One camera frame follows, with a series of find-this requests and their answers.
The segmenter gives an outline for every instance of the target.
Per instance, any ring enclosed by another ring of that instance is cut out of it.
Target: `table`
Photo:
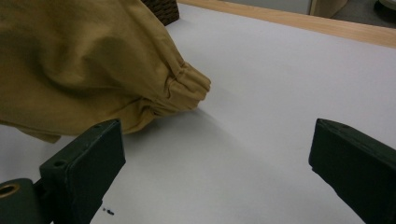
[[[270,21],[327,35],[336,35],[361,42],[396,48],[396,29],[336,21],[263,7],[251,7],[217,0],[178,0],[179,3]]]
[[[396,148],[396,49],[180,4],[167,29],[212,79],[198,109],[124,136],[92,223],[362,223],[308,165],[317,118]],[[0,181],[70,142],[0,127]]]

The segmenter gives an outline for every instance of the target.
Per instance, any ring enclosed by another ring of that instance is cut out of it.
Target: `wicker basket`
[[[142,0],[163,25],[167,25],[179,18],[176,0]]]

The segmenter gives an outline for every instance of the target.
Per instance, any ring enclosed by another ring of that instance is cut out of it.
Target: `fabric fold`
[[[42,140],[107,119],[136,132],[210,89],[140,0],[6,0],[0,15],[0,123]]]

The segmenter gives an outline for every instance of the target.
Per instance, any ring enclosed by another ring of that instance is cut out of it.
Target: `metal ring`
[[[0,187],[0,199],[1,198],[6,198],[9,195],[17,192],[20,189],[19,184],[7,184],[2,187]]]

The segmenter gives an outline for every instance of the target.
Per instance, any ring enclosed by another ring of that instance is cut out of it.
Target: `black mark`
[[[107,212],[109,215],[111,215],[111,216],[114,216],[114,212],[113,211],[111,211],[110,209],[107,209],[107,208],[103,208],[102,209],[102,211],[104,211],[104,212]]]

